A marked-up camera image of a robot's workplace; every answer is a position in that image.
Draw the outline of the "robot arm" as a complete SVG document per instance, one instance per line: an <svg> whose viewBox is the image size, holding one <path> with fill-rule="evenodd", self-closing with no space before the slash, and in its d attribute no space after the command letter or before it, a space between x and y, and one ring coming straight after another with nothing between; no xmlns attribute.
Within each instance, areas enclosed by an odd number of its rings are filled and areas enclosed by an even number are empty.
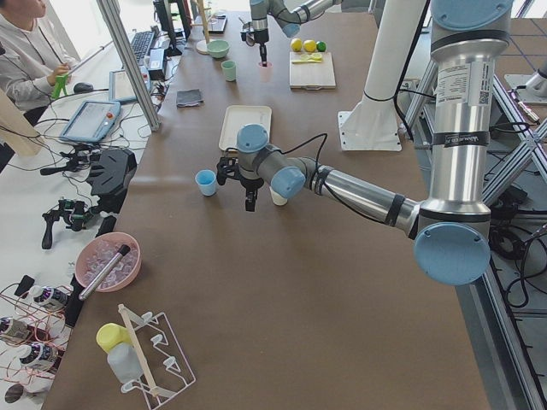
<svg viewBox="0 0 547 410"><path fill-rule="evenodd" d="M300 26L321 16L327 9L341 4L341 1L307 1L289 10L281 0L250 0L250 16L254 40L259 44L261 65L267 66L267 42L269 41L268 17L272 16L282 32L292 38L298 34Z"/></svg>
<svg viewBox="0 0 547 410"><path fill-rule="evenodd" d="M259 124L237 135L235 177L253 210L257 193L270 186L289 199L308 189L361 217L403 231L430 278L448 285L472 283L491 257L491 211L483 199L490 142L494 66L509 44L509 1L390 1L379 25L361 101L339 115L345 150L397 151L391 123L400 116L397 93L427 15L432 17L430 60L435 115L431 136L429 189L417 202L401 194L296 157L269 141Z"/></svg>

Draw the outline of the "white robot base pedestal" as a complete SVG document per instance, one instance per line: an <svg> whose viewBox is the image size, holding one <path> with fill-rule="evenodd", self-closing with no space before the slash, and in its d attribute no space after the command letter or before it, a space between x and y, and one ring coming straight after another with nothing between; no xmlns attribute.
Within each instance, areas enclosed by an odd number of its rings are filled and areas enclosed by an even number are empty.
<svg viewBox="0 0 547 410"><path fill-rule="evenodd" d="M402 149L394 101L428 7L429 2L425 0L385 3L362 99L351 111L338 113L343 150Z"/></svg>

